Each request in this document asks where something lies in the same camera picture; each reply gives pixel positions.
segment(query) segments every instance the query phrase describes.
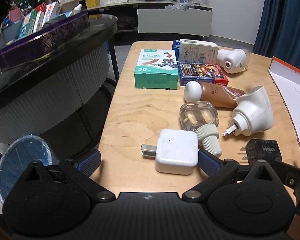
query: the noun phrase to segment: white round gadget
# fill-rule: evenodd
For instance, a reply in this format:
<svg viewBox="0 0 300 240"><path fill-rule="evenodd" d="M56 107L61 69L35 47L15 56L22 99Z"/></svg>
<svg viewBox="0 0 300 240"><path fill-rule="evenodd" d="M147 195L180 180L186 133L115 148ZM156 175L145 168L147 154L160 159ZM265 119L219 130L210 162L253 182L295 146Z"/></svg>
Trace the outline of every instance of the white round gadget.
<svg viewBox="0 0 300 240"><path fill-rule="evenodd" d="M196 81L190 81L185 87L185 100L187 102L200 101L202 96L202 87Z"/></svg>
<svg viewBox="0 0 300 240"><path fill-rule="evenodd" d="M250 52L246 49L220 49L217 64L230 74L241 72L248 68Z"/></svg>

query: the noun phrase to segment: medicine box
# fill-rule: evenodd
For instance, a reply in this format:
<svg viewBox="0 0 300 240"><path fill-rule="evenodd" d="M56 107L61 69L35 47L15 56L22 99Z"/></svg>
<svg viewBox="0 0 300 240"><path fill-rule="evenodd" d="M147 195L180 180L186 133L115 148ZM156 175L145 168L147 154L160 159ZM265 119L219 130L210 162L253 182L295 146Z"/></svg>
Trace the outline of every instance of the medicine box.
<svg viewBox="0 0 300 240"><path fill-rule="evenodd" d="M142 49L134 80L136 88L177 89L178 65L174 50Z"/></svg>
<svg viewBox="0 0 300 240"><path fill-rule="evenodd" d="M222 86L229 81L221 67L212 64L178 62L180 86L185 86L190 81L206 82Z"/></svg>
<svg viewBox="0 0 300 240"><path fill-rule="evenodd" d="M214 42L181 39L178 61L215 64L218 51L219 47Z"/></svg>
<svg viewBox="0 0 300 240"><path fill-rule="evenodd" d="M37 17L35 19L34 22L34 28L33 28L33 32L38 32L39 30L41 30L42 28L42 22L43 22L43 18L45 15L47 9L47 4L46 3L42 3L40 5L38 5L35 10L38 12L37 13Z"/></svg>
<svg viewBox="0 0 300 240"><path fill-rule="evenodd" d="M45 23L47 23L50 20L53 20L53 18L55 18L57 15L59 15L60 10L61 10L61 6L57 2L48 4L46 7L46 12L44 14L42 27L44 26Z"/></svg>
<svg viewBox="0 0 300 240"><path fill-rule="evenodd" d="M179 60L180 41L173 41L172 49L176 54L176 59Z"/></svg>
<svg viewBox="0 0 300 240"><path fill-rule="evenodd" d="M32 33L37 13L38 12L36 10L32 10L25 16L25 18L23 19L22 27L20 29L19 38Z"/></svg>

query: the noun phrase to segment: white plug-in device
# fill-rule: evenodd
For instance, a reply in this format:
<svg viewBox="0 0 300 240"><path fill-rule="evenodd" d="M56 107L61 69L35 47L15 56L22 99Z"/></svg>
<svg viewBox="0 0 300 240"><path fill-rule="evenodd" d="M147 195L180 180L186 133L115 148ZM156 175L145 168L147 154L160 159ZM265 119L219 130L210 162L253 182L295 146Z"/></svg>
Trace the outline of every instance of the white plug-in device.
<svg viewBox="0 0 300 240"><path fill-rule="evenodd" d="M195 132L162 129L158 145L141 146L144 157L155 158L155 169L163 173L189 175L198 164L198 137Z"/></svg>
<svg viewBox="0 0 300 240"><path fill-rule="evenodd" d="M246 49L220 49L217 64L230 74L241 72L248 68L250 52Z"/></svg>
<svg viewBox="0 0 300 240"><path fill-rule="evenodd" d="M232 112L232 126L223 133L228 136L250 136L273 126L273 112L264 86L258 86L236 100L238 106Z"/></svg>

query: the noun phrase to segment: brown bottle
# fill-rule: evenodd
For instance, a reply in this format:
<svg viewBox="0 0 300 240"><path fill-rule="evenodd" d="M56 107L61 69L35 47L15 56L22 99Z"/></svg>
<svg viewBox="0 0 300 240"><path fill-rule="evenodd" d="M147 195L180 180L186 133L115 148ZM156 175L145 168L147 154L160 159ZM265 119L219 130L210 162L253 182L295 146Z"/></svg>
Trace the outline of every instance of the brown bottle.
<svg viewBox="0 0 300 240"><path fill-rule="evenodd" d="M208 101L215 107L236 108L236 99L246 92L216 84L190 81L185 87L187 102Z"/></svg>

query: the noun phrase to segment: white charger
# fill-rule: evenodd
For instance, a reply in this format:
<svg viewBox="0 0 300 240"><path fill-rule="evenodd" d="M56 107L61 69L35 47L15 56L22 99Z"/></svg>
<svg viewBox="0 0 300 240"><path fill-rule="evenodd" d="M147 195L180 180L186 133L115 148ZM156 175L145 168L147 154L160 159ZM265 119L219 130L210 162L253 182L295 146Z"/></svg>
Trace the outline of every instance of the white charger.
<svg viewBox="0 0 300 240"><path fill-rule="evenodd" d="M253 88L236 102L238 106L232 112L231 126L223 133L224 136L232 133L250 136L273 126L272 107L264 86Z"/></svg>
<svg viewBox="0 0 300 240"><path fill-rule="evenodd" d="M163 173L189 175L198 164L198 136L195 132L162 129L158 145L141 146L144 157L155 158L155 169Z"/></svg>

